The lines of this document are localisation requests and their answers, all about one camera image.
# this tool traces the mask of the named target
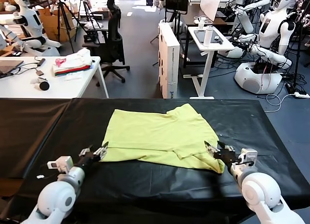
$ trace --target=humanoid robot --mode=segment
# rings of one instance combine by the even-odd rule
[[[23,0],[14,1],[19,5],[20,11],[13,13],[14,18],[0,20],[0,30],[14,42],[13,46],[34,56],[59,56],[56,48],[61,44],[42,35],[43,26],[37,13],[29,9]],[[4,26],[12,24],[22,25],[31,37],[20,40]]]
[[[278,183],[270,175],[260,173],[255,167],[258,152],[243,148],[237,155],[232,146],[218,142],[219,147],[205,142],[207,151],[215,159],[222,160],[237,182],[238,188],[261,224],[305,224],[292,211],[283,197]]]
[[[49,169],[58,169],[58,179],[46,185],[28,219],[22,224],[60,224],[72,211],[76,198],[80,194],[85,174],[94,162],[103,159],[107,153],[108,142],[96,151],[83,149],[80,160],[73,165],[71,156],[61,156],[56,161],[49,161]]]
[[[249,209],[257,214],[261,224],[305,224],[297,213],[290,210],[277,182],[271,176],[257,172],[256,150],[244,148],[238,156],[232,146],[218,142],[219,147],[214,147],[204,143],[207,152],[228,167]],[[89,148],[82,150],[80,161],[75,166],[70,156],[48,162],[48,168],[57,168],[65,174],[60,174],[57,181],[45,186],[37,205],[22,224],[60,224],[72,211],[86,170],[105,156],[107,146],[105,143],[95,152]]]
[[[244,48],[238,47],[238,38],[242,32],[250,34],[254,31],[253,25],[249,19],[248,12],[250,10],[261,8],[270,3],[270,0],[259,0],[257,2],[253,2],[247,4],[247,0],[233,0],[228,2],[228,6],[233,6],[233,11],[235,13],[234,24],[231,29],[232,37],[230,41],[235,46],[234,50],[231,51],[219,51],[219,54],[228,58],[241,58],[244,55]]]
[[[261,67],[259,63],[242,63],[234,76],[236,82],[243,89],[255,94],[273,93],[278,87],[282,76],[276,71],[279,68],[287,69],[292,62],[284,56],[291,35],[295,29],[295,23],[288,20],[291,14],[287,14],[287,6],[291,0],[274,0],[272,9],[266,15],[261,14],[262,22],[259,35],[243,35],[240,42],[251,41],[248,51],[253,55],[259,55],[264,61]],[[280,35],[277,52],[271,51],[272,43]]]

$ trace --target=paper sheet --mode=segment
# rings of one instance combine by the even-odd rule
[[[220,0],[201,0],[200,8],[212,21],[215,19]]]

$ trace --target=gray floor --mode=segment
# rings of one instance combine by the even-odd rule
[[[157,25],[159,20],[163,19],[164,11],[159,14],[145,12],[143,9],[132,9],[137,6],[138,0],[120,0],[119,7],[122,10],[122,20],[120,33],[124,42],[124,53],[126,64],[131,66],[131,70],[120,71],[126,78],[126,83],[121,83],[118,78],[109,74],[106,77],[106,84],[111,98],[161,98],[158,89],[158,67],[152,66],[157,61],[158,41],[152,40],[157,35]],[[128,12],[133,12],[132,16],[126,16]],[[75,50],[81,48],[82,30],[78,34],[78,40],[74,43]],[[62,55],[71,53],[68,43],[65,43],[61,49]],[[190,59],[199,57],[199,52],[195,44],[190,46]],[[295,61],[295,56],[291,54],[291,60]],[[299,65],[299,73],[310,78],[310,68],[304,68],[303,64],[307,63],[309,57],[302,53]],[[219,75],[233,71],[233,69],[219,69],[211,72],[210,76]],[[234,73],[225,76],[210,78],[207,84],[206,96],[214,96],[217,99],[257,99],[234,82]],[[104,98],[99,88],[95,86],[96,80],[93,79],[87,88],[84,97]],[[304,86],[310,93],[310,84]],[[287,94],[283,88],[280,97]],[[178,97],[195,96],[196,91],[191,80],[184,80],[179,77]],[[266,110],[274,110],[277,107],[269,105],[266,100],[258,99],[262,107]],[[310,181],[310,99],[295,99],[287,97],[282,103],[280,111],[268,113],[271,123],[273,124],[278,135],[281,137],[294,161],[303,173],[305,178]],[[305,223],[310,224],[310,208],[297,211],[304,219]],[[259,223],[256,217],[244,222],[245,224]]]

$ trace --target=black round object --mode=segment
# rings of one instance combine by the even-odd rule
[[[41,88],[42,91],[47,91],[47,90],[49,89],[49,84],[48,84],[48,82],[46,82],[46,81],[40,83],[39,86],[40,86],[40,88]]]

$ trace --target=green shirt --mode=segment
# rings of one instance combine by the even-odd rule
[[[115,110],[103,144],[107,141],[103,161],[140,160],[224,171],[224,163],[210,156],[204,144],[217,145],[217,135],[189,104],[166,114]]]

